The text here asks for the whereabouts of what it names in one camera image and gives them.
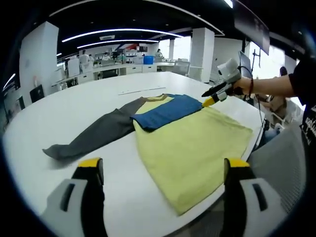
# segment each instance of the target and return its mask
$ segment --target window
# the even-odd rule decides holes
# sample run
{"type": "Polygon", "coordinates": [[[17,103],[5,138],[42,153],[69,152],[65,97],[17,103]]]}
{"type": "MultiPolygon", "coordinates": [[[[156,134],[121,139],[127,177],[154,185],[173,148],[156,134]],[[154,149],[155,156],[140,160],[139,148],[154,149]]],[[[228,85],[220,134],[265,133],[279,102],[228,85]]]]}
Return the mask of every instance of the window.
{"type": "Polygon", "coordinates": [[[191,36],[176,38],[174,40],[173,59],[186,58],[190,60],[191,36]]]}
{"type": "Polygon", "coordinates": [[[170,48],[170,40],[162,40],[159,42],[159,48],[161,50],[162,55],[165,58],[169,58],[169,48],[170,48]]]}
{"type": "MultiPolygon", "coordinates": [[[[254,43],[250,43],[249,58],[252,65],[253,52],[256,50],[256,54],[259,54],[260,48],[254,43]]],[[[259,67],[259,57],[255,57],[253,65],[253,77],[259,79],[270,79],[278,77],[280,74],[280,68],[285,64],[285,52],[277,47],[270,46],[269,55],[261,50],[261,62],[259,67]]]]}

